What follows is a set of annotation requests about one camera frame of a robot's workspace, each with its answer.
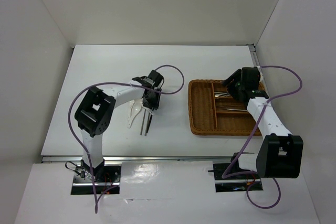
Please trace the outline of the silver table knife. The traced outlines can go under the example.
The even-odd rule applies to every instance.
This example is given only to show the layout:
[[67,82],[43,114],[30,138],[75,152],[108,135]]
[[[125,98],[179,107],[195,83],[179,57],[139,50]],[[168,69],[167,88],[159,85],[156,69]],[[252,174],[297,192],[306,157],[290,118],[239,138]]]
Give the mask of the silver table knife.
[[244,110],[244,109],[233,109],[233,108],[223,108],[223,110],[238,111],[238,112],[248,112],[247,110]]

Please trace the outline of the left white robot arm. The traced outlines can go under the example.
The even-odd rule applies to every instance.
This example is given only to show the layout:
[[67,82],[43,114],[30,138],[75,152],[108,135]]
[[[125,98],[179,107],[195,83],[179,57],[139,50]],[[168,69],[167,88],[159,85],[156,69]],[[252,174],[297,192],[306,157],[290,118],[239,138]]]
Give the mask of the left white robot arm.
[[85,146],[81,166],[91,181],[97,182],[104,176],[102,135],[110,125],[113,110],[130,104],[127,117],[127,128],[130,128],[141,110],[151,116],[158,109],[163,83],[164,77],[152,70],[148,76],[133,78],[126,86],[106,91],[96,86],[89,88],[75,112],[75,120]]

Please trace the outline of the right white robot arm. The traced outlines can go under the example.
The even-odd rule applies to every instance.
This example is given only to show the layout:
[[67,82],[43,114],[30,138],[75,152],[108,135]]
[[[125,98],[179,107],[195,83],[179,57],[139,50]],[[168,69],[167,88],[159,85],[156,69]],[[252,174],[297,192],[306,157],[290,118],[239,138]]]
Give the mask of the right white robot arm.
[[266,91],[259,88],[261,72],[258,67],[243,67],[236,70],[222,85],[237,101],[244,104],[256,124],[250,134],[260,130],[263,137],[258,154],[245,153],[245,143],[222,178],[240,178],[246,172],[256,173],[261,178],[297,178],[300,174],[303,140],[293,135],[281,122]]

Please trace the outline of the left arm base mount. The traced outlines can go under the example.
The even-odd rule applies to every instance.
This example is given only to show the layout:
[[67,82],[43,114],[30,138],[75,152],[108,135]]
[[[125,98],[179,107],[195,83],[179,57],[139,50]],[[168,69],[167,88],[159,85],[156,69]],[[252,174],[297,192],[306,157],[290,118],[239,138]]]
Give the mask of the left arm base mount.
[[[82,166],[74,162],[66,162],[65,168],[74,173],[72,180],[72,195],[92,195],[92,176]],[[95,178],[94,184],[97,194],[102,194],[111,188],[106,194],[119,194],[120,192],[121,165],[105,166],[102,172]]]

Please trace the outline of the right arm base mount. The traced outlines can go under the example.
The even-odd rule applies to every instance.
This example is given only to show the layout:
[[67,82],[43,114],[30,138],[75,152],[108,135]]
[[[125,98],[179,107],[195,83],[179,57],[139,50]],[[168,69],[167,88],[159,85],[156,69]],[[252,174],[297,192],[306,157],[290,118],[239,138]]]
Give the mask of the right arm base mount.
[[208,170],[208,173],[214,177],[217,193],[241,192],[246,191],[248,187],[250,187],[250,191],[263,190],[261,179],[257,174],[246,174],[246,171],[240,169],[237,165],[232,168],[229,175],[239,172],[243,172],[243,174],[223,179],[222,174],[228,166],[229,163],[213,163],[213,167]]

